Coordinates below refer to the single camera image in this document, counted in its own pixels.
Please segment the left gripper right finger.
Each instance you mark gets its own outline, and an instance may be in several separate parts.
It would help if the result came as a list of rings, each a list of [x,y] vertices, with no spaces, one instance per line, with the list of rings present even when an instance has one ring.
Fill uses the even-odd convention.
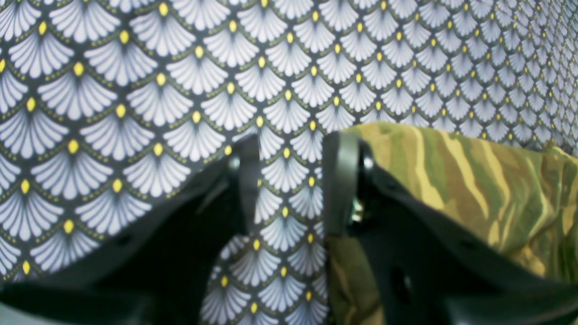
[[[569,325],[577,286],[541,279],[419,201],[352,133],[323,140],[330,248],[354,248],[388,325]]]

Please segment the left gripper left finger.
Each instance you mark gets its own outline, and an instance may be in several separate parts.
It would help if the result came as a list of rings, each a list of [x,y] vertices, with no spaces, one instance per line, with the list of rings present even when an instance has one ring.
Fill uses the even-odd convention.
[[[173,198],[85,258],[1,287],[3,325],[196,325],[211,270],[254,229],[258,136],[207,165]]]

